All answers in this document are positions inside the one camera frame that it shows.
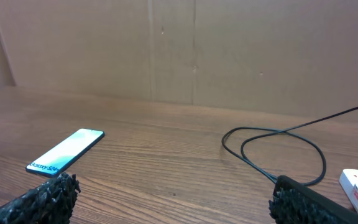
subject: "wooden table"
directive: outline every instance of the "wooden table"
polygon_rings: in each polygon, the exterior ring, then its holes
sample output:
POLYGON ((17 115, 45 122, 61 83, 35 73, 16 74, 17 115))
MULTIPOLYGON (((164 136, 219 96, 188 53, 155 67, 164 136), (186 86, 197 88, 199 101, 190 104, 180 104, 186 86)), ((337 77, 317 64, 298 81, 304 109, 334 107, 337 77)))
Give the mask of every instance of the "wooden table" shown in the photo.
MULTIPOLYGON (((273 223, 273 183, 221 147, 237 126, 287 128, 311 118, 96 96, 0 90, 0 205, 45 181, 25 166, 80 128, 106 136, 75 162, 82 193, 72 223, 273 223)), ((241 131, 228 141, 260 134, 241 131)), ((296 130, 324 151, 328 169, 313 190, 350 208, 338 183, 358 169, 358 124, 325 121, 296 130)), ((251 142, 255 164, 297 181, 321 172, 318 153, 287 136, 251 142)))

